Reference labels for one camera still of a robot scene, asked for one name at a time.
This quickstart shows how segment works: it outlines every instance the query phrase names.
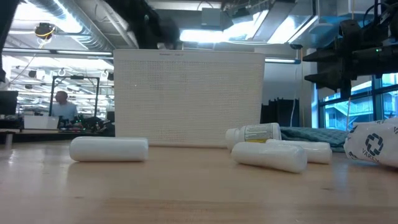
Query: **ceiling pipe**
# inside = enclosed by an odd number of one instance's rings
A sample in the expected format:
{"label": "ceiling pipe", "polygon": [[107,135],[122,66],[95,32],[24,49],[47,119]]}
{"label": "ceiling pipe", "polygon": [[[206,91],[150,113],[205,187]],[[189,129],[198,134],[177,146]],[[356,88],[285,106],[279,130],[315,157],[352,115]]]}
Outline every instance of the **ceiling pipe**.
{"label": "ceiling pipe", "polygon": [[102,10],[105,13],[105,16],[109,19],[109,21],[112,23],[112,25],[116,28],[116,30],[120,33],[120,35],[122,36],[122,38],[124,39],[124,41],[126,41],[126,43],[128,44],[128,46],[137,49],[137,44],[134,43],[134,41],[129,37],[127,31],[125,30],[125,28],[123,28],[121,26],[120,23],[118,23],[116,21],[116,19],[114,19],[114,17],[111,15],[111,12],[109,11],[109,8],[107,7],[107,4],[102,1],[102,0],[95,0],[95,2],[97,3],[97,5],[102,8]]}
{"label": "ceiling pipe", "polygon": [[88,50],[110,52],[115,46],[105,37],[105,35],[95,26],[94,22],[80,9],[73,0],[29,0],[36,7],[52,14],[61,21],[74,19],[81,26],[79,34],[89,34],[90,36],[74,39],[84,45]]}

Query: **white pegboard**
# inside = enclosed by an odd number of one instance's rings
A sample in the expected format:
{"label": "white pegboard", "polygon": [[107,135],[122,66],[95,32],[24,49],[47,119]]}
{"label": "white pegboard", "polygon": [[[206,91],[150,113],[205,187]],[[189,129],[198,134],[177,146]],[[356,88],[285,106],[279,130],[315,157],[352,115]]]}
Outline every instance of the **white pegboard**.
{"label": "white pegboard", "polygon": [[115,50],[117,137],[225,147],[225,131],[258,124],[265,55]]}

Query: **person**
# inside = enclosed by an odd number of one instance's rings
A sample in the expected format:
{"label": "person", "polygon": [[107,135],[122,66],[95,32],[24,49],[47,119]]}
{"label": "person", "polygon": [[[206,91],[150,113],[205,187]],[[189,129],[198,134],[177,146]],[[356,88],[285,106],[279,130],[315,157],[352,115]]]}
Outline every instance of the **person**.
{"label": "person", "polygon": [[55,99],[58,103],[52,106],[51,115],[55,117],[62,116],[62,119],[68,119],[69,122],[73,121],[78,115],[77,107],[73,103],[68,102],[68,93],[58,91]]}

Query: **desk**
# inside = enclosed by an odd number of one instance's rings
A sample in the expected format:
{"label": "desk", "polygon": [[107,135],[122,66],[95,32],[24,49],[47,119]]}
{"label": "desk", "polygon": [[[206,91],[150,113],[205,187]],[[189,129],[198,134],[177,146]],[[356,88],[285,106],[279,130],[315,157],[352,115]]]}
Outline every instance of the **desk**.
{"label": "desk", "polygon": [[6,131],[14,132],[13,142],[37,142],[37,141],[61,141],[61,140],[72,140],[80,136],[106,136],[114,137],[114,135],[105,135],[100,133],[86,132],[73,132],[73,131],[59,131],[59,130],[39,130],[39,129],[23,129],[19,132],[19,129],[0,129],[0,144],[6,142],[6,138],[1,136],[6,135]]}
{"label": "desk", "polygon": [[0,151],[1,223],[398,223],[398,170],[344,154],[291,174],[236,164],[223,149],[74,163],[68,143]]}

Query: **black equipment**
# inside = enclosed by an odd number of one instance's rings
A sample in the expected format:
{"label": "black equipment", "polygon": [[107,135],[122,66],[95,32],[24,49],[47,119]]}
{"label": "black equipment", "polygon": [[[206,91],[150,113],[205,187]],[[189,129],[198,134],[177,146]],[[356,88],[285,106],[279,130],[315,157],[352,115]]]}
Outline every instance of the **black equipment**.
{"label": "black equipment", "polygon": [[158,49],[157,43],[164,43],[168,49],[175,49],[180,30],[170,19],[161,19],[145,0],[105,0],[125,21],[136,35],[140,49]]}
{"label": "black equipment", "polygon": [[106,119],[110,120],[111,122],[114,122],[114,111],[106,112]]}
{"label": "black equipment", "polygon": [[[375,75],[381,78],[383,73],[398,71],[398,45],[383,46],[389,38],[398,39],[398,3],[395,0],[377,3],[373,22],[361,28],[355,20],[340,23],[339,35],[324,49],[307,55],[305,62],[324,63],[318,74],[307,75],[306,80],[316,83],[317,88],[327,87],[337,91],[341,98],[351,96],[351,80],[360,75]],[[381,5],[382,14],[377,13]]]}
{"label": "black equipment", "polygon": [[14,115],[17,110],[18,91],[0,91],[0,114]]}

